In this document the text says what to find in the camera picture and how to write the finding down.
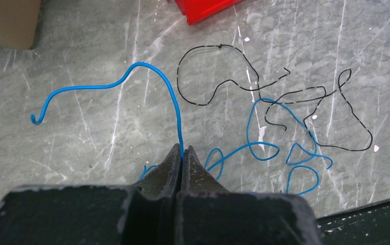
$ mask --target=brown box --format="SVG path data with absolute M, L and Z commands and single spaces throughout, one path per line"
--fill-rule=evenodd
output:
M 40 0 L 0 0 L 0 47 L 33 45 Z

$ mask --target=gray marble surface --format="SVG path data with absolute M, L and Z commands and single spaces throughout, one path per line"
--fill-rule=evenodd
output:
M 261 85 L 292 71 L 263 96 L 306 86 L 337 87 L 339 73 L 353 69 L 343 89 L 355 113 L 374 135 L 365 152 L 321 148 L 334 160 L 317 158 L 308 166 L 321 177 L 320 186 L 303 195 L 317 216 L 390 198 L 390 1 L 250 1 L 243 0 L 194 26 L 177 6 L 164 0 L 47 2 L 34 50 L 0 48 L 0 199 L 22 184 L 130 184 L 143 165 L 159 163 L 177 142 L 175 112 L 161 79 L 146 68 L 110 90 L 67 92 L 52 100 L 42 125 L 30 123 L 44 100 L 60 87 L 108 84 L 136 61 L 161 69 L 176 88 L 176 66 L 191 47 L 233 44 L 257 69 Z M 241 56 L 232 50 L 190 55 L 181 66 L 181 85 L 188 98 L 203 102 L 217 83 L 234 78 L 255 86 Z M 290 95 L 291 101 L 307 94 Z M 212 148 L 225 154 L 243 145 L 256 93 L 229 84 L 207 107 L 190 105 L 177 95 L 186 146 L 201 162 Z M 298 117 L 315 103 L 291 105 Z M 248 150 L 226 162 L 220 183 L 232 191 L 279 192 L 286 189 L 290 166 L 285 159 L 293 142 L 312 149 L 310 138 L 283 109 L 270 119 L 288 125 L 283 131 L 265 123 L 266 104 L 250 138 L 281 147 L 277 158 L 257 161 Z M 309 126 L 320 142 L 363 148 L 369 135 L 352 117 L 340 94 L 321 104 Z M 260 156 L 274 151 L 254 147 Z M 293 160 L 306 156 L 295 151 Z M 295 171 L 290 192 L 315 183 L 309 171 Z

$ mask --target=red bin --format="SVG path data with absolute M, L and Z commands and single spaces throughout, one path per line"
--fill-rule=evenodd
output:
M 187 24 L 193 25 L 201 20 L 233 5 L 241 0 L 175 0 L 181 12 L 187 18 Z

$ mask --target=marble tabletop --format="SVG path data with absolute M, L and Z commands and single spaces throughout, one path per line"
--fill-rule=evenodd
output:
M 316 216 L 390 198 L 390 0 L 251 1 L 231 6 L 189 26 L 174 3 L 147 1 L 45 1 L 37 44 L 32 50 L 0 48 L 0 199 L 23 184 L 130 184 L 143 165 L 160 163 L 178 142 L 169 92 L 154 72 L 136 68 L 121 85 L 57 95 L 44 122 L 35 126 L 54 90 L 117 81 L 134 62 L 144 61 L 166 74 L 176 89 L 181 56 L 198 45 L 230 44 L 244 51 L 257 70 L 260 85 L 274 81 L 286 67 L 291 74 L 261 94 L 311 86 L 337 88 L 339 73 L 352 69 L 343 93 L 355 114 L 373 134 L 367 151 L 319 148 L 333 159 L 315 158 L 305 165 L 320 175 L 320 185 L 303 197 Z M 234 79 L 255 87 L 255 74 L 241 54 L 210 49 L 187 56 L 180 67 L 181 90 L 203 103 L 218 83 Z M 313 97 L 320 90 L 288 95 L 287 101 Z M 226 84 L 210 105 L 188 104 L 180 95 L 185 147 L 194 146 L 201 162 L 211 149 L 224 154 L 246 143 L 246 124 L 257 92 Z M 264 120 L 267 104 L 256 107 L 251 141 L 281 148 L 270 161 L 258 161 L 248 149 L 225 162 L 220 183 L 231 191 L 278 193 L 287 187 L 291 166 L 285 164 L 294 142 L 313 150 L 304 128 L 275 106 Z M 316 102 L 290 105 L 303 118 Z M 339 93 L 323 100 L 316 118 L 307 120 L 319 142 L 361 149 L 370 136 L 352 116 Z M 274 149 L 253 147 L 260 157 Z M 292 160 L 307 158 L 294 150 Z M 212 162 L 219 159 L 214 155 Z M 218 168 L 211 173 L 216 176 Z M 315 175 L 296 169 L 290 193 L 311 188 Z

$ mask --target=red plastic container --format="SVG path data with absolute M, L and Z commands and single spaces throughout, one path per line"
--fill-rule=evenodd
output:
M 241 0 L 175 0 L 181 12 L 187 17 L 187 24 L 201 20 L 240 2 Z

